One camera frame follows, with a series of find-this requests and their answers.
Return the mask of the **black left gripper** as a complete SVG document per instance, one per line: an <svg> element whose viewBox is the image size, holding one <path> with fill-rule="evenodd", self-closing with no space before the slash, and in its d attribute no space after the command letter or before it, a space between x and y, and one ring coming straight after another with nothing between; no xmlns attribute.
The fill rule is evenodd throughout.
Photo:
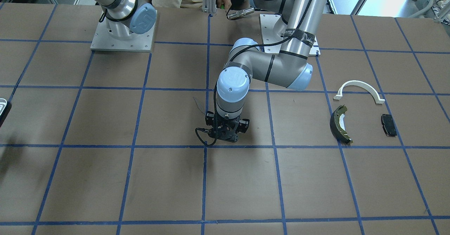
<svg viewBox="0 0 450 235"><path fill-rule="evenodd" d="M237 142L238 134L243 133L243 120L239 117L234 119L212 117L210 126L212 126L210 137L221 141Z"/></svg>

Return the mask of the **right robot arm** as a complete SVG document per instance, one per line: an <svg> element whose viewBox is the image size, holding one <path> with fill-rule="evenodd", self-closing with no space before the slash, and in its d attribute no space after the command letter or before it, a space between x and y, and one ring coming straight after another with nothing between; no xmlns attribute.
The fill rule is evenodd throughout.
<svg viewBox="0 0 450 235"><path fill-rule="evenodd" d="M106 17L121 22L136 34L151 30L156 22L156 9L145 0L95 0L106 10Z"/></svg>

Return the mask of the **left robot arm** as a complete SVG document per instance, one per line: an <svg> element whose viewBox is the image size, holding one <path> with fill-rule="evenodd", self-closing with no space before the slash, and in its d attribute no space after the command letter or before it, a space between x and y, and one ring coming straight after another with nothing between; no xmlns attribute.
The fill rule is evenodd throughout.
<svg viewBox="0 0 450 235"><path fill-rule="evenodd" d="M250 38L233 45L214 90L214 112L207 111L202 128L214 140L237 142L250 121L240 117L253 79L302 91L312 77L307 60L314 44L326 0L250 0L251 6L280 14L274 32L281 38L277 54L260 50Z"/></svg>

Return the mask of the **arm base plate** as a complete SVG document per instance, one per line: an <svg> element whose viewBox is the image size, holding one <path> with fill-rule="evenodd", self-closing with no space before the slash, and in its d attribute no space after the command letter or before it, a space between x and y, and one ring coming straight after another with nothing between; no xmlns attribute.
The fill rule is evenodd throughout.
<svg viewBox="0 0 450 235"><path fill-rule="evenodd" d="M287 24L283 22L283 20L281 19L281 15L269 14L260 14L260 26L263 44L274 44L276 42L282 41L282 35L287 28ZM265 46L264 52L278 54L280 49L281 45ZM309 57L315 57L320 54L321 52L319 44L317 42L317 38L315 38L313 46L309 52Z"/></svg>
<svg viewBox="0 0 450 235"><path fill-rule="evenodd" d="M153 38L156 28L156 21L153 21L153 27L143 33L136 34L130 31L129 27L122 22L108 19L106 15L100 16L100 20L95 30L91 42L91 50L93 51L110 51L110 52L151 52L153 46Z"/></svg>

